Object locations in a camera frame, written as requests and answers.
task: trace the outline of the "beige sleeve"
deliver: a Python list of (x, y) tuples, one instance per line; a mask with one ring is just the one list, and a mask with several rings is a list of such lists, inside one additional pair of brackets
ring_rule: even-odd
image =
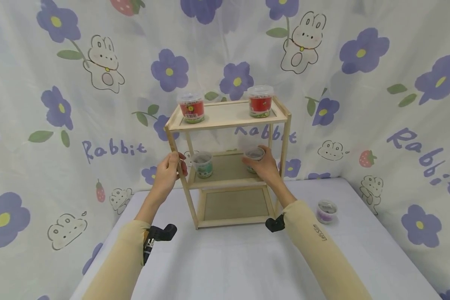
[(83, 299), (130, 300), (143, 267), (143, 241), (150, 224), (133, 220), (124, 225), (112, 250)]
[(285, 229), (317, 278), (327, 300), (371, 300), (362, 281), (303, 201), (284, 209)]

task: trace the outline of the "hand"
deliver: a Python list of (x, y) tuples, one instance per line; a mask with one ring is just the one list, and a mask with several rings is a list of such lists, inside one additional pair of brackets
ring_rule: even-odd
[(276, 161), (272, 156), (272, 150), (264, 145), (260, 145), (259, 147), (265, 150), (265, 155), (262, 160), (255, 161), (250, 158), (243, 157), (242, 162), (245, 165), (248, 165), (248, 167), (252, 167), (258, 176), (260, 176), (260, 178), (262, 178), (268, 185), (277, 183), (278, 180), (281, 182), (282, 178), (278, 173)]
[(187, 165), (183, 161), (185, 156), (179, 152), (169, 153), (161, 163), (157, 165), (157, 172), (155, 174), (155, 182), (153, 183), (151, 195), (153, 199), (163, 203), (168, 194), (173, 189), (175, 181), (180, 178), (178, 174), (178, 164), (181, 165), (182, 172), (185, 176), (188, 175)]

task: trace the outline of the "strawberry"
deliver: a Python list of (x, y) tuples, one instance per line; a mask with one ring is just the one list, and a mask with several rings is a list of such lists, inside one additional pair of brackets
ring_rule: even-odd
[(97, 200), (99, 202), (104, 202), (105, 201), (105, 190), (104, 187), (102, 186), (102, 184), (100, 183), (100, 180), (98, 180), (97, 184), (96, 184), (96, 194), (97, 194)]
[(140, 7), (145, 7), (142, 0), (110, 0), (114, 9), (126, 16), (137, 15)]
[(371, 150), (363, 151), (360, 155), (360, 159), (358, 160), (360, 162), (360, 165), (364, 168), (370, 168), (375, 162), (374, 159), (377, 159), (377, 157), (373, 156), (373, 153)]

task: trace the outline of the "wooden shelf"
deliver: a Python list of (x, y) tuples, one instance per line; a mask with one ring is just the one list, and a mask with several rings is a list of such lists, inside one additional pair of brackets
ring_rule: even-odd
[(206, 103), (205, 120), (196, 124), (188, 124), (184, 121), (180, 106), (178, 105), (166, 125), (171, 132), (175, 132), (285, 123), (290, 113), (276, 97), (273, 97), (272, 111), (269, 117), (257, 119), (251, 117), (248, 111), (248, 100)]
[(225, 186), (243, 186), (265, 182), (257, 174), (247, 171), (242, 163), (243, 152), (227, 151), (213, 154), (213, 174), (209, 178), (202, 179), (197, 176), (195, 168), (191, 168), (188, 177), (189, 189), (217, 188)]
[(198, 227), (264, 223), (275, 218), (266, 186), (200, 190)]

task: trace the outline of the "white curtain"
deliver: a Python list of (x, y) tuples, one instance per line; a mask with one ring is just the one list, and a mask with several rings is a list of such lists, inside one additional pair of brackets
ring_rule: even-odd
[(450, 300), (450, 0), (0, 0), (0, 299), (72, 294), (179, 93), (260, 84), (292, 112), (286, 179), (346, 178)]

